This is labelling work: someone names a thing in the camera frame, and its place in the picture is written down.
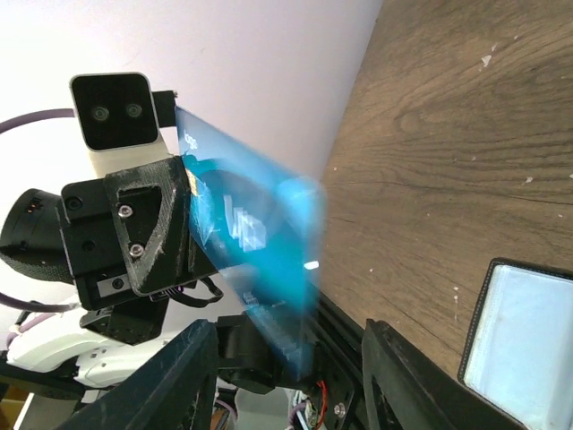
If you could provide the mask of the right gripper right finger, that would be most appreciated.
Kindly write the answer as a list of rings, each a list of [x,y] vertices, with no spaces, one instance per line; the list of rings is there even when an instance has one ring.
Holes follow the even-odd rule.
[[[366,322],[362,358],[370,429],[525,427],[452,379],[387,322]]]

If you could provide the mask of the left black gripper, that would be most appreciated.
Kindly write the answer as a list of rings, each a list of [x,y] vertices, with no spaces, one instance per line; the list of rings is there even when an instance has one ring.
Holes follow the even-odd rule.
[[[210,275],[192,238],[190,186],[178,156],[62,190],[60,231],[86,309],[100,309]]]

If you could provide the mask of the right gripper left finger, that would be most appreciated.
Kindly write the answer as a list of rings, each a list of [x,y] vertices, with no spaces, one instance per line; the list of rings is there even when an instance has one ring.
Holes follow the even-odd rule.
[[[215,324],[193,322],[139,370],[73,414],[68,429],[208,429],[218,371]]]

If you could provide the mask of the black card holder wallet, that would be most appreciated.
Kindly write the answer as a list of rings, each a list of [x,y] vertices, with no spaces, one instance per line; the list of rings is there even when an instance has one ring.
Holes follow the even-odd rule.
[[[492,259],[458,380],[527,429],[570,429],[572,272]]]

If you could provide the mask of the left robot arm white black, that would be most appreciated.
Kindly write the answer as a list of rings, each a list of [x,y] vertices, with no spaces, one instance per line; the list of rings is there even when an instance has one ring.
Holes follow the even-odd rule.
[[[198,283],[219,301],[217,266],[192,220],[194,188],[178,157],[67,185],[30,189],[1,233],[2,260],[37,280],[73,284],[78,301],[21,302],[24,322],[8,339],[4,376],[75,392],[62,364],[97,343],[145,346],[160,333],[169,301],[202,308]],[[273,353],[245,314],[200,320],[132,375],[67,419],[67,429],[205,429],[216,382],[265,394],[278,382]]]

